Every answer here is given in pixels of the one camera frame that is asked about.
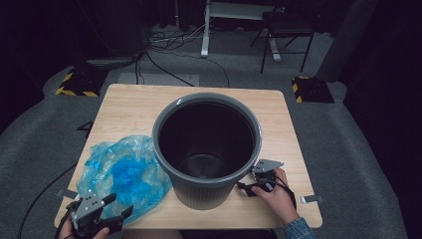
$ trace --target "human hand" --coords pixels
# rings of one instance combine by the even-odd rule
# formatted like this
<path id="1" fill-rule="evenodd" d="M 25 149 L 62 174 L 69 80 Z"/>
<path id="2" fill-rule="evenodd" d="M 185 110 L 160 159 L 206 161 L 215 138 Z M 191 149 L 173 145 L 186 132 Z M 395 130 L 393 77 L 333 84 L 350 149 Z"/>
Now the human hand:
<path id="1" fill-rule="evenodd" d="M 93 239 L 106 239 L 106 236 L 109 233 L 108 227 L 103 228 Z M 75 239 L 72 232 L 72 221 L 71 215 L 68 216 L 68 219 L 63 224 L 62 230 L 59 234 L 59 239 Z"/>
<path id="2" fill-rule="evenodd" d="M 275 168 L 274 171 L 283 182 L 277 177 L 276 181 L 289 187 L 285 171 L 281 168 Z M 282 187 L 275 186 L 272 192 L 266 192 L 259 186 L 253 186 L 252 191 L 267 202 L 282 221 L 282 226 L 286 226 L 300 217 L 289 193 Z"/>

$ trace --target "gray carpet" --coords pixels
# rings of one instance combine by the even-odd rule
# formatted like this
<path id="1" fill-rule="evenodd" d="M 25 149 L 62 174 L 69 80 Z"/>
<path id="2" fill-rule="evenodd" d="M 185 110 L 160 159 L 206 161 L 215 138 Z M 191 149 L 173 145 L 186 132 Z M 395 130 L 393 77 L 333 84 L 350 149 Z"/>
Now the gray carpet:
<path id="1" fill-rule="evenodd" d="M 323 226 L 318 238 L 406 238 L 397 198 L 379 168 L 362 132 L 342 104 L 346 88 L 328 84 L 335 104 L 297 104 L 291 79 L 313 76 L 332 42 L 328 35 L 316 34 L 304 72 L 299 73 L 302 55 L 282 55 L 276 63 L 267 59 L 264 74 L 259 73 L 264 41 L 249 47 L 255 33 L 219 32 L 211 36 L 210 55 L 199 58 L 201 40 L 150 57 L 177 76 L 194 76 L 200 87 L 271 89 L 284 93 L 316 194 L 326 202 L 320 205 Z M 297 39 L 290 48 L 303 46 Z M 14 238 L 30 203 L 56 176 L 75 163 L 85 145 L 85 132 L 78 126 L 96 118 L 106 88 L 119 81 L 134 81 L 134 65 L 112 70 L 99 98 L 54 95 L 71 67 L 63 69 L 45 85 L 46 98 L 23 113 L 0 137 L 0 231 L 2 238 Z M 140 72 L 151 85 L 182 85 L 157 81 L 164 74 L 143 56 Z M 67 187 L 72 170 L 53 184 L 31 211 L 23 238 L 51 238 L 61 198 L 54 195 Z"/>

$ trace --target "cable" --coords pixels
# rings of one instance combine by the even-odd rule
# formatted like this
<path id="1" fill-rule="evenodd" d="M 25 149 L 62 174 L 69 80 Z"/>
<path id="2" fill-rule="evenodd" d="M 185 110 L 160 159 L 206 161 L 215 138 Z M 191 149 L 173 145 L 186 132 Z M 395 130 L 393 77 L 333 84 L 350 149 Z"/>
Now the cable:
<path id="1" fill-rule="evenodd" d="M 226 77 L 226 80 L 227 80 L 227 88 L 230 88 L 230 80 L 229 80 L 229 77 L 227 76 L 226 70 L 220 64 L 218 64 L 214 61 L 211 61 L 209 59 L 204 59 L 204 58 L 192 57 L 192 56 L 189 56 L 189 55 L 179 55 L 179 54 L 176 54 L 176 53 L 167 53 L 167 52 L 157 51 L 157 50 L 153 50 L 153 49 L 151 49 L 151 50 L 154 51 L 154 52 L 157 52 L 157 53 L 161 53 L 161 54 L 171 54 L 171 55 L 174 55 L 174 56 L 177 56 L 177 57 L 189 57 L 189 58 L 193 58 L 193 59 L 211 62 L 211 63 L 217 65 L 219 68 L 221 68 L 223 70 L 224 76 Z"/>
<path id="2" fill-rule="evenodd" d="M 151 42 L 151 39 L 156 38 L 156 39 L 162 39 L 165 37 L 165 32 L 151 32 L 151 35 L 149 36 L 149 42 Z"/>
<path id="3" fill-rule="evenodd" d="M 163 32 L 154 33 L 156 35 L 162 34 L 163 37 L 162 38 L 159 38 L 158 37 L 155 40 L 149 39 L 149 45 L 150 45 L 149 49 L 168 50 L 168 51 L 175 50 L 177 48 L 182 47 L 185 43 L 190 43 L 190 42 L 192 42 L 192 41 L 194 41 L 194 40 L 196 40 L 198 38 L 202 38 L 203 35 L 199 35 L 199 34 L 201 34 L 199 32 L 199 30 L 203 29 L 204 27 L 205 27 L 205 24 L 203 24 L 202 26 L 198 27 L 197 29 L 195 29 L 194 31 L 192 31 L 190 33 L 184 33 L 184 34 L 179 35 L 179 36 L 176 36 L 176 37 L 173 37 L 173 36 L 176 33 L 178 33 L 179 31 L 173 32 L 171 34 L 171 36 L 169 36 L 169 37 L 165 37 L 165 33 L 163 33 Z M 166 44 L 164 47 L 161 47 L 161 46 L 157 46 L 157 45 L 153 45 L 152 44 L 152 43 L 162 43 L 162 42 L 165 42 L 165 44 Z M 176 47 L 171 48 L 171 46 L 173 44 L 176 44 L 176 43 L 179 44 L 179 45 L 176 46 Z"/>
<path id="4" fill-rule="evenodd" d="M 145 78 L 143 77 L 142 73 L 140 72 L 140 58 L 139 58 L 139 63 L 137 64 L 137 71 L 139 73 L 139 76 L 142 78 L 142 84 L 145 85 Z"/>
<path id="5" fill-rule="evenodd" d="M 139 59 L 136 60 L 134 63 L 134 74 L 136 75 L 136 84 L 139 85 L 139 77 L 137 76 L 137 64 L 139 63 Z"/>
<path id="6" fill-rule="evenodd" d="M 66 171 L 62 172 L 62 174 L 60 174 L 59 176 L 57 176 L 53 181 L 51 181 L 38 195 L 37 197 L 32 201 L 31 205 L 29 206 L 28 210 L 25 213 L 24 218 L 22 219 L 21 225 L 19 226 L 19 232 L 18 232 L 18 239 L 21 239 L 22 237 L 22 231 L 24 229 L 24 225 L 25 225 L 25 221 L 29 215 L 29 213 L 31 212 L 32 208 L 34 207 L 35 203 L 38 201 L 38 199 L 44 194 L 44 192 L 47 191 L 47 189 L 49 189 L 49 187 L 51 185 L 53 185 L 57 180 L 59 180 L 61 177 L 63 177 L 66 173 L 68 173 L 70 170 L 72 170 L 72 168 L 77 166 L 77 162 L 75 164 L 73 164 L 71 167 L 69 167 L 68 169 L 66 169 Z"/>
<path id="7" fill-rule="evenodd" d="M 170 75 L 170 76 L 172 76 L 172 77 L 174 77 L 174 78 L 178 79 L 179 81 L 181 81 L 181 82 L 183 82 L 183 83 L 185 83 L 185 84 L 187 84 L 187 85 L 189 85 L 189 86 L 191 86 L 191 87 L 195 87 L 195 86 L 193 86 L 192 84 L 190 84 L 190 83 L 188 83 L 188 82 L 184 81 L 183 79 L 181 79 L 181 78 L 179 78 L 179 77 L 175 76 L 174 74 L 171 74 L 171 73 L 167 72 L 166 70 L 162 69 L 160 66 L 158 66 L 158 65 L 157 65 L 157 64 L 156 64 L 156 63 L 155 63 L 155 62 L 151 59 L 151 57 L 149 56 L 148 52 L 145 52 L 145 53 L 146 53 L 146 56 L 148 57 L 149 61 L 151 61 L 151 63 L 152 63 L 155 67 L 157 67 L 159 70 L 161 70 L 161 71 L 163 71 L 163 72 L 167 73 L 168 75 Z"/>

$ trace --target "black cable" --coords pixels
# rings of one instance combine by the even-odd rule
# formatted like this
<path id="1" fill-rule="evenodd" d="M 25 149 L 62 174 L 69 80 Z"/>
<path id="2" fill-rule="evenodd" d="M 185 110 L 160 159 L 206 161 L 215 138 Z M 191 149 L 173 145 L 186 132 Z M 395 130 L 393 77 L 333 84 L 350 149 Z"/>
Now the black cable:
<path id="1" fill-rule="evenodd" d="M 159 33 L 163 34 L 163 36 L 157 38 L 156 40 L 152 40 L 151 42 L 166 42 L 166 41 L 175 40 L 175 39 L 178 39 L 178 38 L 183 39 L 185 35 L 188 35 L 188 34 L 182 34 L 182 35 L 179 35 L 179 36 L 174 36 L 178 32 L 179 31 L 172 31 L 172 34 L 169 37 L 167 37 L 165 33 L 159 32 Z"/>
<path id="2" fill-rule="evenodd" d="M 139 85 L 139 78 L 137 77 L 137 64 L 139 63 L 139 59 L 136 60 L 134 63 L 134 74 L 136 75 L 136 84 Z"/>
<path id="3" fill-rule="evenodd" d="M 149 37 L 150 39 L 151 38 L 155 38 L 155 36 L 154 35 L 157 35 L 156 36 L 156 40 L 160 40 L 160 39 L 162 39 L 162 38 L 164 38 L 165 37 L 165 33 L 164 32 L 152 32 L 151 33 L 151 36 Z"/>
<path id="4" fill-rule="evenodd" d="M 145 85 L 145 78 L 143 77 L 142 73 L 140 72 L 140 58 L 139 58 L 139 62 L 137 64 L 137 71 L 139 76 L 142 78 L 142 84 Z"/>
<path id="5" fill-rule="evenodd" d="M 178 33 L 178 31 L 173 32 L 173 34 L 171 34 L 171 36 L 169 36 L 169 37 L 165 37 L 165 35 L 164 35 L 165 38 L 163 37 L 161 39 L 156 39 L 156 40 L 150 41 L 149 42 L 149 45 L 150 45 L 149 48 L 150 49 L 158 49 L 158 50 L 168 50 L 168 51 L 176 50 L 176 49 L 182 47 L 185 43 L 190 43 L 190 42 L 198 39 L 198 35 L 201 34 L 201 32 L 199 30 L 202 29 L 203 27 L 204 26 L 201 26 L 201 27 L 197 28 L 196 30 L 194 30 L 190 33 L 184 33 L 184 34 L 176 36 L 176 37 L 173 37 L 173 36 L 176 33 Z M 152 43 L 161 43 L 161 42 L 165 42 L 164 47 L 152 44 Z"/>
<path id="6" fill-rule="evenodd" d="M 193 59 L 211 62 L 211 63 L 217 65 L 219 68 L 221 68 L 223 70 L 224 76 L 226 77 L 226 80 L 227 80 L 227 88 L 230 88 L 230 80 L 229 80 L 229 77 L 227 76 L 226 70 L 220 64 L 218 64 L 214 61 L 211 61 L 209 59 L 199 58 L 199 57 L 192 57 L 192 56 L 189 56 L 189 55 L 179 55 L 179 54 L 176 54 L 176 53 L 167 53 L 167 52 L 162 52 L 162 51 L 153 50 L 153 49 L 151 49 L 151 50 L 154 51 L 154 52 L 157 52 L 157 53 L 161 53 L 161 54 L 171 54 L 171 55 L 174 55 L 174 56 L 177 56 L 177 57 L 189 57 L 189 58 L 193 58 Z"/>
<path id="7" fill-rule="evenodd" d="M 286 187 L 286 185 L 283 185 L 283 184 L 281 184 L 281 183 L 279 183 L 279 182 L 277 182 L 277 181 L 273 181 L 273 180 L 266 180 L 267 182 L 272 182 L 272 183 L 274 183 L 274 184 L 276 184 L 276 185 L 278 185 L 279 187 L 281 187 L 281 188 L 283 188 L 283 189 L 286 189 L 287 187 Z"/>
<path id="8" fill-rule="evenodd" d="M 66 171 L 62 172 L 62 174 L 60 174 L 59 176 L 57 176 L 53 181 L 51 181 L 38 195 L 37 197 L 32 201 L 31 205 L 29 206 L 28 210 L 25 213 L 24 218 L 22 219 L 21 225 L 19 226 L 19 232 L 18 232 L 18 239 L 21 239 L 22 237 L 22 231 L 24 229 L 24 225 L 25 225 L 25 221 L 29 215 L 29 213 L 31 212 L 32 208 L 34 207 L 35 203 L 38 201 L 38 199 L 44 194 L 44 192 L 47 191 L 47 189 L 49 189 L 49 187 L 51 185 L 53 185 L 57 180 L 59 180 L 61 177 L 63 177 L 63 175 L 65 175 L 67 172 L 69 172 L 70 170 L 72 170 L 72 168 L 77 166 L 77 162 L 75 164 L 73 164 L 71 167 L 69 167 L 68 169 L 66 169 Z"/>
<path id="9" fill-rule="evenodd" d="M 170 76 L 172 76 L 172 77 L 174 77 L 174 78 L 178 79 L 179 81 L 181 81 L 181 82 L 183 82 L 183 83 L 185 83 L 185 84 L 187 84 L 187 85 L 189 85 L 189 86 L 191 86 L 191 87 L 195 87 L 195 86 L 193 86 L 192 84 L 190 84 L 190 83 L 188 83 L 188 82 L 184 81 L 183 79 L 181 79 L 181 78 L 179 78 L 179 77 L 175 76 L 174 74 L 171 74 L 171 73 L 167 72 L 166 70 L 162 69 L 160 66 L 158 66 L 158 65 L 157 65 L 157 64 L 156 64 L 156 63 L 155 63 L 155 62 L 151 59 L 151 57 L 149 56 L 148 52 L 145 52 L 145 53 L 146 53 L 146 56 L 148 57 L 149 61 L 151 61 L 151 63 L 152 63 L 155 67 L 157 67 L 159 70 L 161 70 L 161 71 L 163 71 L 163 72 L 167 73 L 168 75 L 170 75 Z"/>

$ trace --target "crumpled plastic bag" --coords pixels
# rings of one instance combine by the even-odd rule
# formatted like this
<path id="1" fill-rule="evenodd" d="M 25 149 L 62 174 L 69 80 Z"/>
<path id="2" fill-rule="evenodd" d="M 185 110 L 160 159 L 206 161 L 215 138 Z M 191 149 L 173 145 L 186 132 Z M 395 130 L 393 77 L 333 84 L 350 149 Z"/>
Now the crumpled plastic bag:
<path id="1" fill-rule="evenodd" d="M 157 206 L 171 188 L 170 178 L 158 164 L 148 136 L 101 142 L 91 151 L 77 188 L 82 197 L 89 190 L 100 198 L 116 193 L 116 201 L 104 208 L 105 218 L 120 215 L 133 205 L 124 224 L 132 222 Z"/>

